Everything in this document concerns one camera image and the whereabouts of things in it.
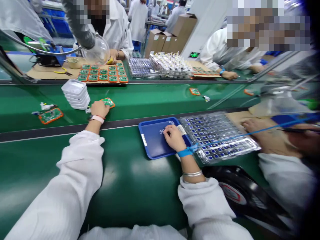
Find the watch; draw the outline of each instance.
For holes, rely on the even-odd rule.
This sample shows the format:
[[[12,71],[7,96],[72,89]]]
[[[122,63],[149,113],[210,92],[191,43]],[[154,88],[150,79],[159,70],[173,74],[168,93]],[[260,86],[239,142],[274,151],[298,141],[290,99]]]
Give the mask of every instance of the watch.
[[[91,115],[90,118],[89,118],[89,122],[90,122],[91,120],[97,120],[97,121],[99,121],[99,122],[101,122],[101,123],[104,123],[105,118],[100,117],[100,116],[98,116],[98,115]]]

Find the green digital display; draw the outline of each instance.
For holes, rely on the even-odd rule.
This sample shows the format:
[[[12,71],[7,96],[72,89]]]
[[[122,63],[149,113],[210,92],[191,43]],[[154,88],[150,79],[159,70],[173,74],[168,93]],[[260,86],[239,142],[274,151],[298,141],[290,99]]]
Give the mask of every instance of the green digital display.
[[[197,58],[199,56],[200,53],[195,53],[195,52],[192,52],[190,53],[190,56],[189,58]]]

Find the wall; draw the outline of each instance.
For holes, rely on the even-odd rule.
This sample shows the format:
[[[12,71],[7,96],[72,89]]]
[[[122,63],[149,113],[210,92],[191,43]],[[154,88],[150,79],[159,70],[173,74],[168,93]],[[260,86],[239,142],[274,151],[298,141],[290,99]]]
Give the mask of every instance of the wall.
[[[231,0],[194,0],[189,12],[196,15],[198,23],[182,51],[184,58],[189,57],[191,52],[200,52],[208,38],[220,29],[231,6]]]

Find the blue plastic tray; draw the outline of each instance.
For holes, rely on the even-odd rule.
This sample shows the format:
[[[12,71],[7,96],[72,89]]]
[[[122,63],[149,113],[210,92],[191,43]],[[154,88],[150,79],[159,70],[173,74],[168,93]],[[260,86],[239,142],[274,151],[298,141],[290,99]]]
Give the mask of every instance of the blue plastic tray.
[[[180,122],[175,117],[157,119],[139,123],[139,131],[146,149],[147,155],[150,159],[158,159],[176,154],[166,142],[164,135],[161,133],[166,126],[174,123],[179,126]],[[192,145],[191,140],[187,134],[182,135],[187,147]]]

